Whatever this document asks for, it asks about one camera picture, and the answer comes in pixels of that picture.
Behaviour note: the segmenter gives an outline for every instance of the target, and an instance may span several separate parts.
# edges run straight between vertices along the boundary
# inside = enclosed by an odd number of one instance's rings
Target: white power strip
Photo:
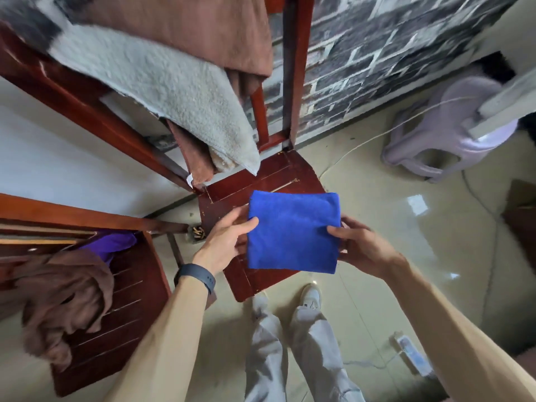
[[[428,359],[417,350],[409,337],[405,334],[399,337],[395,335],[394,340],[421,376],[428,377],[433,373],[434,370]]]

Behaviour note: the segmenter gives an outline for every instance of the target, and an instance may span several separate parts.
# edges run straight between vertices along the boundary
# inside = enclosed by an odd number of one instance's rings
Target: purple plastic stool
[[[382,160],[389,165],[402,165],[411,172],[426,176],[428,182],[437,183],[453,172],[480,162],[492,149],[505,142],[516,130],[517,120],[474,140],[462,122],[474,118],[477,109],[490,97],[501,91],[501,84],[485,76],[469,75],[441,85],[429,100],[421,100],[409,109],[400,111],[395,119],[391,142],[383,149]],[[423,120],[412,131],[404,134],[402,124],[415,109],[431,107],[459,97],[424,114]],[[427,166],[415,158],[426,149],[439,149],[459,157],[459,161],[445,169]]]

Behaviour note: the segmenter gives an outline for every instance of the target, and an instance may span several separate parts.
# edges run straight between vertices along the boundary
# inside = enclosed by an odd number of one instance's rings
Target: folded blue towel
[[[249,218],[259,225],[248,233],[248,266],[335,273],[339,239],[326,226],[340,226],[336,193],[294,195],[254,191]]]

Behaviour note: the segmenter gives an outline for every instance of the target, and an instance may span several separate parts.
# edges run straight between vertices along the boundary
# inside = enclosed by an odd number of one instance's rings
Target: white sneaker
[[[251,298],[251,306],[253,309],[253,320],[258,320],[265,316],[268,310],[268,296],[263,292],[259,292]]]
[[[309,309],[320,309],[322,296],[317,284],[308,284],[303,288],[300,305]]]

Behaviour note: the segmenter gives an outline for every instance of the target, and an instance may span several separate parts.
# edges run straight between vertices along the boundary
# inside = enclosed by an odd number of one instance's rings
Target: person's left hand
[[[242,222],[247,216],[247,205],[237,207],[227,213],[216,223],[209,236],[206,237],[206,242],[193,256],[193,263],[204,267],[215,276],[223,271],[234,257],[245,253],[246,246],[245,244],[237,245],[238,238],[249,233],[259,223],[257,217]]]

